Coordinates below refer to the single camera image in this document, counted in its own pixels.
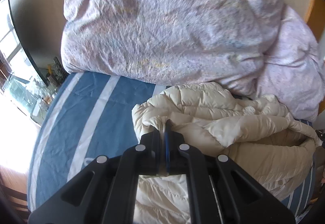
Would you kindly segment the cream puffer down jacket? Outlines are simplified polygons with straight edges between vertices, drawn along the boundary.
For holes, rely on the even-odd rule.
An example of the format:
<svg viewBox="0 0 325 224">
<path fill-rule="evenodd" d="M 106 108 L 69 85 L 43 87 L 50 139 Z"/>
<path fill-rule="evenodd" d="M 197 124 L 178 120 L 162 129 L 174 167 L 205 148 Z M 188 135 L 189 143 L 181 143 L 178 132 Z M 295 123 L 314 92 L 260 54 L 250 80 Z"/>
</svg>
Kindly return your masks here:
<svg viewBox="0 0 325 224">
<path fill-rule="evenodd" d="M 137 138 L 167 121 L 203 154 L 229 156 L 299 216 L 315 183 L 313 155 L 321 140 L 274 95 L 235 98 L 215 82 L 175 85 L 132 110 Z"/>
</svg>

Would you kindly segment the blue white striped bedsheet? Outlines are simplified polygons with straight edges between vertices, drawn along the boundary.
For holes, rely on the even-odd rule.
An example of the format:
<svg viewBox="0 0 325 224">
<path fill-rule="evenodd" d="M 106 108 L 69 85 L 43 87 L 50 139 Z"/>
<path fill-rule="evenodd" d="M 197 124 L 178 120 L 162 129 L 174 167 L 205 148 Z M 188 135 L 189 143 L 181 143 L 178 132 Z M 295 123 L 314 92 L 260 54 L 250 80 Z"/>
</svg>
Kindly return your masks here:
<svg viewBox="0 0 325 224">
<path fill-rule="evenodd" d="M 29 209 L 40 207 L 97 156 L 118 156 L 139 143 L 134 106 L 168 88 L 93 72 L 68 76 L 36 140 L 28 176 Z"/>
</svg>

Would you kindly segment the dark wooden chair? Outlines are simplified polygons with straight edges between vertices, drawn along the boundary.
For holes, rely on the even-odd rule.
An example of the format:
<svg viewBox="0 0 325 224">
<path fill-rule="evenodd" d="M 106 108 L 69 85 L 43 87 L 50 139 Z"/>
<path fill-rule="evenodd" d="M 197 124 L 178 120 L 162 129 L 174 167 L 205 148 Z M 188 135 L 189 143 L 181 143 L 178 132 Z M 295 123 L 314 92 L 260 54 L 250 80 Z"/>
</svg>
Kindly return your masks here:
<svg viewBox="0 0 325 224">
<path fill-rule="evenodd" d="M 1 223 L 28 223 L 26 194 L 7 187 L 1 179 Z"/>
</svg>

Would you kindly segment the cluttered glass side table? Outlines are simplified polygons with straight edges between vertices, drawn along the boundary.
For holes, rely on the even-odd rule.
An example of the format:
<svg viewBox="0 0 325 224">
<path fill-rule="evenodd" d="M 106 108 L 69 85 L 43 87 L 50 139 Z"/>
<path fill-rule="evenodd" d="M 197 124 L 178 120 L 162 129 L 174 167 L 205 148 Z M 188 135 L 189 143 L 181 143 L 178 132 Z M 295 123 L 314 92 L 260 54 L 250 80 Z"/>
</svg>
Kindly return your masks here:
<svg viewBox="0 0 325 224">
<path fill-rule="evenodd" d="M 23 114 L 41 126 L 68 73 L 57 57 L 40 72 L 28 58 L 12 59 L 11 64 L 14 69 L 4 85 L 5 95 Z"/>
</svg>

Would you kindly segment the pink floral pillow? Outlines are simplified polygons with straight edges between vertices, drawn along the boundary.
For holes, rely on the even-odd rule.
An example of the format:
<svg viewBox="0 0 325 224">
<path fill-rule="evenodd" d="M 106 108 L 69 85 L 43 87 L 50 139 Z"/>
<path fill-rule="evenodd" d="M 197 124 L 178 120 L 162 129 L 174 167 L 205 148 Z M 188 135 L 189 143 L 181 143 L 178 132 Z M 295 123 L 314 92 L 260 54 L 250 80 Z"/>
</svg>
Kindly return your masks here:
<svg viewBox="0 0 325 224">
<path fill-rule="evenodd" d="M 324 63 L 309 26 L 284 6 L 279 34 L 264 54 L 256 96 L 275 95 L 294 118 L 315 122 L 324 99 Z"/>
</svg>

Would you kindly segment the pink floral duvet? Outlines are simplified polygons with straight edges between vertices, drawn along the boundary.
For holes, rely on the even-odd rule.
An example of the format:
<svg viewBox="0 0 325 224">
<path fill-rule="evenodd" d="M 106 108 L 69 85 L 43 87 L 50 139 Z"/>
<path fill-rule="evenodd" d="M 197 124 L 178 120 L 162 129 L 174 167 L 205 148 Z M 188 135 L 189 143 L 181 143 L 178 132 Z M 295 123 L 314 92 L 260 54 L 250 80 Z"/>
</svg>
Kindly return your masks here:
<svg viewBox="0 0 325 224">
<path fill-rule="evenodd" d="M 284 0 L 64 0 L 61 58 L 159 85 L 215 81 L 255 92 Z"/>
</svg>

